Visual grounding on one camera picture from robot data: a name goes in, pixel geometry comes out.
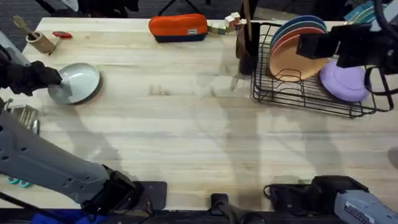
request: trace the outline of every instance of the cup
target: cup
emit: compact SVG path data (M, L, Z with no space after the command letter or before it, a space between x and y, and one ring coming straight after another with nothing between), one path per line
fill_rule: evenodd
M55 47L41 31L35 31L34 33L39 36L39 38L35 39L32 35L27 35L25 40L32 44L39 52L49 53Z

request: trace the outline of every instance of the orange pouch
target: orange pouch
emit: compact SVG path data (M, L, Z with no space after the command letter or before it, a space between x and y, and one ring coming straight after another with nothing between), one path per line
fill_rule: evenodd
M154 16L149 21L149 30L159 43L200 41L207 35L207 20L199 13Z

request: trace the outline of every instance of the purple object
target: purple object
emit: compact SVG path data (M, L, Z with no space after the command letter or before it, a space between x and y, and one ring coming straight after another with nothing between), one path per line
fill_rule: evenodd
M337 61L327 63L320 72L320 80L329 93L348 102L359 102L368 97L365 89L365 71L361 67L340 68Z

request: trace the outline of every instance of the wooden table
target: wooden table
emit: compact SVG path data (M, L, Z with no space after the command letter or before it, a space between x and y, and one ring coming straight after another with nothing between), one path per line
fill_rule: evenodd
M102 91L79 106L56 105L47 90L32 98L2 90L1 97L39 109L41 136L64 150L141 180L166 181L168 209L207 208L210 194L227 192L241 208L267 210L266 184L337 174L398 210L396 111L346 119L259 105L249 97L250 80L239 79L234 34L158 44L147 23L44 18L38 30L52 41L54 30L73 39L51 57L29 45L24 55L53 68L93 64ZM4 178L1 188L40 207L79 207L38 186L20 189Z

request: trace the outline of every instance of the wire dish rack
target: wire dish rack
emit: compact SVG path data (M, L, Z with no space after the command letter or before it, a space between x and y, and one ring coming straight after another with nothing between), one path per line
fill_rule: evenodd
M284 82L274 78L269 70L269 47L273 33L278 27L280 25L268 22L261 24L257 68L252 77L252 97L255 100L260 103L271 102L308 108L349 118L362 117L366 114L374 114L377 111L372 93L362 102L348 103L341 101L326 92L318 80L318 74L301 79L299 71L286 68L280 71L278 77L296 74L297 82Z

